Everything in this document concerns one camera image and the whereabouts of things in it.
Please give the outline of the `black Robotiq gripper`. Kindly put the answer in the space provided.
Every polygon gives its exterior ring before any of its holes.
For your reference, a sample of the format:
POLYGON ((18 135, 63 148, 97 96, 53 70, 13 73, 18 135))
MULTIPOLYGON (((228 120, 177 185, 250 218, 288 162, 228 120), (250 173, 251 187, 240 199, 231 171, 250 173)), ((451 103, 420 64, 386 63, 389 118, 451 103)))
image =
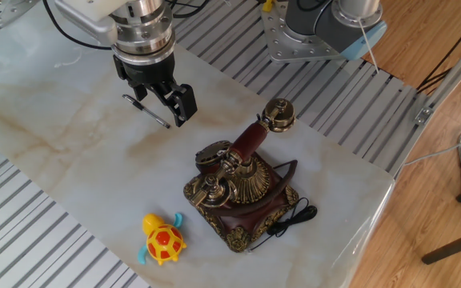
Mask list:
POLYGON ((142 101, 147 96, 147 89, 143 84, 150 85, 150 90, 174 115, 177 127, 181 127, 197 112, 193 88, 187 84, 175 83, 174 54, 145 66, 131 65, 116 55, 113 59, 118 76, 129 81, 128 85, 133 89, 136 99, 142 101))

